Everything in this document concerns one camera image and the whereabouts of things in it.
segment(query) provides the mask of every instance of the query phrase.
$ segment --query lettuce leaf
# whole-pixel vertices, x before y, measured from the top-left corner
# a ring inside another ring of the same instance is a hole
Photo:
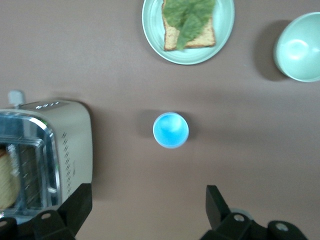
[[[163,15],[170,26],[180,31],[176,49],[182,50],[200,35],[214,6],[215,0],[165,0]]]

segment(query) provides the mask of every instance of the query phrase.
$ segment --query cup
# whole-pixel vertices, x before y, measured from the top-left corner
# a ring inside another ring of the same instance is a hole
[[[154,121],[153,135],[162,147],[175,149],[187,141],[189,127],[186,120],[178,113],[166,112]]]

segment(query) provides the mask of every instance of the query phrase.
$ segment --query toaster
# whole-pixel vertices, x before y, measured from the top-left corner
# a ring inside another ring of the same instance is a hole
[[[0,150],[0,218],[24,223],[92,181],[91,120],[82,103],[49,99],[0,109]]]

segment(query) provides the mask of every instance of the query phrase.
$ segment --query light green plate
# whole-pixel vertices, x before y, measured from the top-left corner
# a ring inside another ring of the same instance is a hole
[[[162,19],[163,0],[144,0],[142,8],[143,31],[151,47],[164,59],[181,65],[204,62],[217,54],[226,44],[234,22],[233,0],[216,0],[213,9],[213,28],[216,44],[213,47],[164,51],[165,28]]]

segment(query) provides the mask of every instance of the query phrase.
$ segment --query light green bowl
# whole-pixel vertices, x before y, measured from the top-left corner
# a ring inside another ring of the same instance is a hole
[[[276,42],[273,57],[279,70],[292,79],[320,80],[320,12],[292,21]]]

